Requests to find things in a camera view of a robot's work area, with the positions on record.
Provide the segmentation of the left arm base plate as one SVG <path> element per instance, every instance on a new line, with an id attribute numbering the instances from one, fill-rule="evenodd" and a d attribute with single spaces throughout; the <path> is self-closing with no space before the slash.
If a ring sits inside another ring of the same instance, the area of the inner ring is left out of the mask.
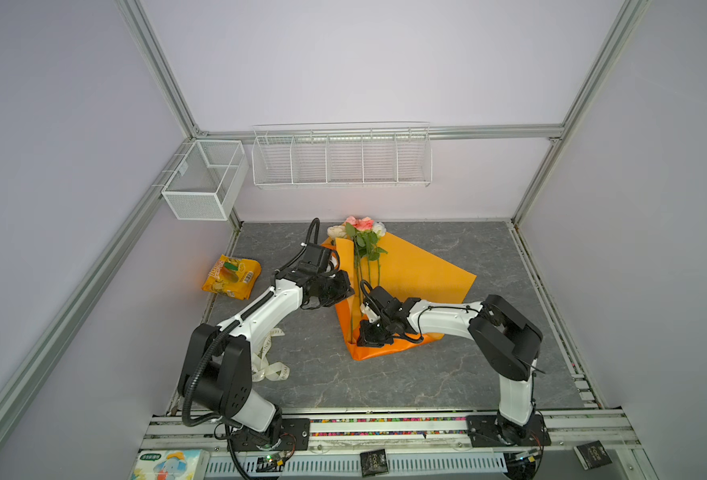
<path id="1" fill-rule="evenodd" d="M 237 452 L 306 451 L 310 439 L 311 420 L 303 417 L 274 421 L 263 433 L 242 428 L 229 435 Z"/>

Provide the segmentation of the dark pink fake rose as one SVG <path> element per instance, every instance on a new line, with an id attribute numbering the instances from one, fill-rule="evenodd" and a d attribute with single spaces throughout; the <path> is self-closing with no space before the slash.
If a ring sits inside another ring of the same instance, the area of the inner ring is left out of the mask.
<path id="1" fill-rule="evenodd" d="M 375 221 L 369 217 L 360 219 L 355 226 L 355 257 L 359 262 L 359 278 L 373 283 L 371 272 L 373 271 L 373 258 L 375 258 L 375 244 L 377 244 L 377 234 L 373 231 Z"/>

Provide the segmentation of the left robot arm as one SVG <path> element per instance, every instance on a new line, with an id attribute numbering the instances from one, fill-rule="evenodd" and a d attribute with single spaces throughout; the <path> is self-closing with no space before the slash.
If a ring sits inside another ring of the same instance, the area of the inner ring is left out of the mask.
<path id="1" fill-rule="evenodd" d="M 243 427 L 275 442 L 281 408 L 253 388 L 253 354 L 271 331 L 297 310 L 327 308 L 354 295 L 344 270 L 313 273 L 291 269 L 277 275 L 257 300 L 218 325 L 192 333 L 178 383 L 182 421 Z"/>

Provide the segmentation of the orange wrapping paper sheet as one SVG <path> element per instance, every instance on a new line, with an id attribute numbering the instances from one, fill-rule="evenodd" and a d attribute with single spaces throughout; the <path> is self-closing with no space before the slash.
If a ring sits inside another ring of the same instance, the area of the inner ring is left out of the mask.
<path id="1" fill-rule="evenodd" d="M 437 303 L 461 304 L 477 276 L 467 272 L 391 233 L 379 240 L 385 254 L 379 262 L 361 262 L 363 273 L 371 273 L 369 281 L 379 285 L 395 298 L 405 301 L 417 297 Z M 355 295 L 336 305 L 345 346 L 353 360 L 365 361 L 410 350 L 415 345 L 397 340 L 383 348 L 357 345 L 361 315 L 361 295 Z"/>

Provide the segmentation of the yellow snack bag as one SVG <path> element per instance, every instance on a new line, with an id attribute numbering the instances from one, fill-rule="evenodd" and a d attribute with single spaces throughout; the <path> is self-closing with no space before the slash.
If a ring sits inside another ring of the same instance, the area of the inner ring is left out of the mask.
<path id="1" fill-rule="evenodd" d="M 247 300 L 261 273 L 262 266 L 257 260 L 222 255 L 211 269 L 202 290 Z"/>

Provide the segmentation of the white ribbon gold lettering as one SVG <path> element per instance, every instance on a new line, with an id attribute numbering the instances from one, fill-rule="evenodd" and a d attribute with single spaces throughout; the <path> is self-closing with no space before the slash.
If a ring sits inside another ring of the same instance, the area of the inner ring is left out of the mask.
<path id="1" fill-rule="evenodd" d="M 259 349 L 252 354 L 252 380 L 262 382 L 286 381 L 289 379 L 291 369 L 283 362 L 271 362 L 268 354 L 273 347 L 275 337 L 283 337 L 285 332 L 281 328 L 272 329 L 263 340 Z"/>

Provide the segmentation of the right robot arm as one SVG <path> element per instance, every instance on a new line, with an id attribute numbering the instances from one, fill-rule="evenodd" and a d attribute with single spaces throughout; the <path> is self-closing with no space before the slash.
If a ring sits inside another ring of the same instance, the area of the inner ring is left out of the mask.
<path id="1" fill-rule="evenodd" d="M 418 344 L 429 334 L 473 340 L 499 375 L 495 414 L 467 416 L 467 435 L 475 447 L 545 447 L 551 438 L 533 398 L 533 376 L 543 333 L 499 295 L 468 304 L 405 301 L 378 287 L 365 294 L 365 319 L 357 346 L 385 348 L 398 341 Z"/>

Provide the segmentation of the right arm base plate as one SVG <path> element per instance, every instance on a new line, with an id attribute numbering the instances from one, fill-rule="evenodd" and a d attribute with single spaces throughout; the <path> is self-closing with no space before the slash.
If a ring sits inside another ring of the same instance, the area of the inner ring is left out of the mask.
<path id="1" fill-rule="evenodd" d="M 539 413 L 533 414 L 524 426 L 499 414 L 470 415 L 467 416 L 467 435 L 475 448 L 551 446 L 545 419 Z"/>

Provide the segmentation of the black box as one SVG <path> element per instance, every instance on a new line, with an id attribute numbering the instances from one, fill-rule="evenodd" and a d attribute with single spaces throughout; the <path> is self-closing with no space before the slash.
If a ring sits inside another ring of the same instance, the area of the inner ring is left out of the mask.
<path id="1" fill-rule="evenodd" d="M 579 444 L 573 448 L 577 460 L 585 471 L 594 470 L 613 463 L 607 449 L 599 440 Z"/>
<path id="2" fill-rule="evenodd" d="M 389 460 L 385 449 L 371 450 L 359 454 L 361 477 L 368 478 L 389 473 Z"/>

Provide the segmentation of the white fake rose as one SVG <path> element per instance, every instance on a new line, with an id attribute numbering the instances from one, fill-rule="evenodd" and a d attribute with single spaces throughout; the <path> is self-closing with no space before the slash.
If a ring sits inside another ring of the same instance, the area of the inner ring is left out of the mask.
<path id="1" fill-rule="evenodd" d="M 369 254 L 369 260 L 375 262 L 377 265 L 377 285 L 381 284 L 381 258 L 387 255 L 387 250 L 383 249 L 379 242 L 387 234 L 387 227 L 381 222 L 375 222 L 373 224 L 373 233 L 371 234 L 371 253 Z"/>

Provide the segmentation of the black box centre front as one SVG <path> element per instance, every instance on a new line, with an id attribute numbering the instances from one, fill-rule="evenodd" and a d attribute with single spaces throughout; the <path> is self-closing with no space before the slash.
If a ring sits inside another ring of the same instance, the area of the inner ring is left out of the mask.
<path id="1" fill-rule="evenodd" d="M 361 477 L 368 478 L 389 473 L 389 460 L 385 449 L 371 450 L 359 454 Z"/>

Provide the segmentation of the tissue pack with elephant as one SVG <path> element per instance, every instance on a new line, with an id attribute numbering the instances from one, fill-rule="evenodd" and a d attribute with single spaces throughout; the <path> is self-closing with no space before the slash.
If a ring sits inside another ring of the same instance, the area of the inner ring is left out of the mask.
<path id="1" fill-rule="evenodd" d="M 131 480 L 201 480 L 211 454 L 201 449 L 150 450 L 141 452 Z"/>

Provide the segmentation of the aluminium front rail frame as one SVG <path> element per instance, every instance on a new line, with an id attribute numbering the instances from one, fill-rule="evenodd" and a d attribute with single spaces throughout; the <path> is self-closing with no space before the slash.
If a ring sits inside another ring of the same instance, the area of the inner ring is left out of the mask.
<path id="1" fill-rule="evenodd" d="M 306 451 L 237 452 L 223 424 L 210 421 L 184 426 L 178 416 L 155 417 L 142 441 L 141 452 L 150 450 L 201 449 L 211 454 L 205 478 L 240 478 L 247 474 L 240 459 L 269 456 L 270 464 L 283 466 L 296 455 L 344 455 L 385 449 L 387 453 L 501 453 L 509 471 L 505 474 L 451 474 L 400 478 L 515 478 L 515 479 L 657 479 L 641 438 L 620 409 L 541 410 L 551 446 L 471 446 L 467 416 L 493 414 L 477 409 L 292 409 L 285 418 L 311 420 L 311 439 Z M 613 463 L 585 471 L 573 448 L 601 441 Z"/>

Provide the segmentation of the cream fake rose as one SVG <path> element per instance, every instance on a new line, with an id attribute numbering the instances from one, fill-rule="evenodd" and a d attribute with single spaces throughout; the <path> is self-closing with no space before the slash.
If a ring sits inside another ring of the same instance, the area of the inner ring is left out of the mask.
<path id="1" fill-rule="evenodd" d="M 328 228 L 327 230 L 329 238 L 336 240 L 336 239 L 348 239 L 349 234 L 347 230 L 347 226 L 345 224 L 342 225 L 334 225 Z"/>

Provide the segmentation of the black box right front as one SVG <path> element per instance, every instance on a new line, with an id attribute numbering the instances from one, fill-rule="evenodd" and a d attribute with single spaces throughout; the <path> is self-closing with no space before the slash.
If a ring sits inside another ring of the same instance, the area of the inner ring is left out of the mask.
<path id="1" fill-rule="evenodd" d="M 599 440 L 579 444 L 573 448 L 577 460 L 585 471 L 594 470 L 613 463 L 607 449 Z"/>

